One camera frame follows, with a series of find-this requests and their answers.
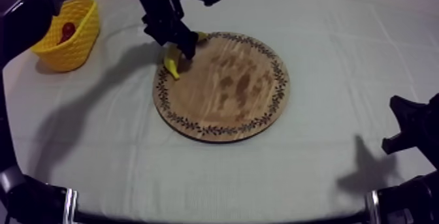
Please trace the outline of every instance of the round wooden board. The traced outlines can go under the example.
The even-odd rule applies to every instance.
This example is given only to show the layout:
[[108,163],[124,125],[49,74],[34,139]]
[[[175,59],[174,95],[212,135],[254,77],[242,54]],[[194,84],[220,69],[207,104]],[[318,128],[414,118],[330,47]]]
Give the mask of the round wooden board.
[[282,113],[289,77],[282,60],[251,37],[217,32],[197,47],[192,62],[180,58],[175,81],[160,65],[154,103],[162,118],[188,137],[228,143],[253,136]]

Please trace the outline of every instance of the table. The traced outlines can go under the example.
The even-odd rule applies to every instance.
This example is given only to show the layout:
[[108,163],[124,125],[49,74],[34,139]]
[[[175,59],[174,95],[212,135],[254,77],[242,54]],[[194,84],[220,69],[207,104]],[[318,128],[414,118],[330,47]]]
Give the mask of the table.
[[184,1],[197,31],[233,31],[276,51],[291,93],[279,120],[236,144],[180,136],[159,117],[152,80],[163,49],[137,0],[98,0],[87,63],[57,74],[30,53],[5,72],[22,170],[79,191],[79,209],[136,220],[302,220],[355,212],[363,195],[433,170],[398,133],[389,98],[438,90],[439,19],[347,0]]

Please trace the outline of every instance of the yellow basket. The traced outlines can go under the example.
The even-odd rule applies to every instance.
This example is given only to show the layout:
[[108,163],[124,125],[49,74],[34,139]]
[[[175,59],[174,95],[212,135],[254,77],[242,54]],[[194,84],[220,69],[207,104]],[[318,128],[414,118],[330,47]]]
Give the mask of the yellow basket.
[[[57,45],[62,38],[65,23],[75,26],[74,35]],[[70,0],[52,19],[49,32],[31,50],[55,71],[71,71],[83,65],[99,33],[99,15],[94,0]]]

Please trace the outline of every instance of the toy fruit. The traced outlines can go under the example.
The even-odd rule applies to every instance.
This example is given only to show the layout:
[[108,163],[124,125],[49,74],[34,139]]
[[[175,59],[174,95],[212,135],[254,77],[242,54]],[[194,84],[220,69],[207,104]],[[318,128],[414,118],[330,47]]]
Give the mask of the toy fruit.
[[65,23],[62,29],[63,36],[61,37],[61,40],[59,41],[58,45],[65,42],[66,40],[69,40],[74,35],[75,32],[76,29],[73,23],[71,22]]

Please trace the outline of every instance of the black cable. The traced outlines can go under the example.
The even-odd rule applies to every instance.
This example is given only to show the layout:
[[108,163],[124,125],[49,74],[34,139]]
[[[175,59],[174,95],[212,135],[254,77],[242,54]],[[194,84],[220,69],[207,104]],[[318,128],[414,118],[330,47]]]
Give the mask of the black cable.
[[8,212],[8,214],[6,215],[6,218],[5,218],[5,224],[9,224],[9,223],[10,223],[10,215]]

